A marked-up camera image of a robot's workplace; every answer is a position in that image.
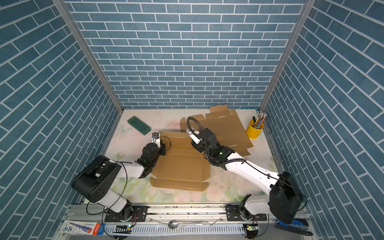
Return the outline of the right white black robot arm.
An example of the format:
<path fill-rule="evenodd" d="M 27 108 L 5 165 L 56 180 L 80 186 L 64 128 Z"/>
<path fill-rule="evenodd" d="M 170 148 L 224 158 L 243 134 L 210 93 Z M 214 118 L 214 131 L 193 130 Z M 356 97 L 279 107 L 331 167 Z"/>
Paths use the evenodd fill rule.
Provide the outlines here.
<path fill-rule="evenodd" d="M 205 153 L 208 162 L 235 173 L 258 186 L 269 196 L 266 203 L 268 214 L 272 214 L 285 224 L 291 224 L 304 200 L 293 176 L 288 172 L 278 174 L 266 170 L 243 158 L 231 148 L 219 143 L 209 129 L 186 130 L 192 139 L 192 146 L 200 153 Z"/>

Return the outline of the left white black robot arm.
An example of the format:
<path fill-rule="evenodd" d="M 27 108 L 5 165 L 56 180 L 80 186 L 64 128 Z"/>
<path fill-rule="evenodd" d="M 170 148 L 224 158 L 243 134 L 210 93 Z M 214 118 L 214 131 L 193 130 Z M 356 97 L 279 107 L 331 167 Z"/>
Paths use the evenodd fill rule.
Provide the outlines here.
<path fill-rule="evenodd" d="M 146 178 L 155 167 L 160 156 L 166 154 L 163 143 L 149 143 L 142 155 L 133 163 L 113 162 L 105 156 L 98 156 L 72 181 L 72 188 L 89 200 L 103 206 L 117 221 L 133 219 L 132 203 L 112 190 L 116 178 Z"/>

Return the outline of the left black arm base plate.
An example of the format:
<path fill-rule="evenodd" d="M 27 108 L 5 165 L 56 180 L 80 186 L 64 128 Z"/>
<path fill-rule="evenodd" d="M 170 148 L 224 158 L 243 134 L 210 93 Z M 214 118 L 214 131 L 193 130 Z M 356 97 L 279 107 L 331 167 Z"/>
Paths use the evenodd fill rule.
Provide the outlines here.
<path fill-rule="evenodd" d="M 123 210 L 119 213 L 115 213 L 112 210 L 107 211 L 107 215 L 105 216 L 105 222 L 113 222 L 113 223 L 137 223 L 137 222 L 145 222 L 148 206 L 128 206 L 124 207 Z"/>

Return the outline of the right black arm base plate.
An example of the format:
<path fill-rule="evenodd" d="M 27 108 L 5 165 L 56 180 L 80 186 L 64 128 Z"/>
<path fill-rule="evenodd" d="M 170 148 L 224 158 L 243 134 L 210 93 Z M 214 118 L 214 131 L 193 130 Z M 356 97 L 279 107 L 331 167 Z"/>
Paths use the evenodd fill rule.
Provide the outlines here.
<path fill-rule="evenodd" d="M 228 204 L 225 205 L 225 211 L 227 216 L 227 221 L 229 222 L 239 222 L 239 221 L 266 221 L 266 214 L 257 214 L 252 215 L 248 212 L 245 207 L 239 205 Z"/>

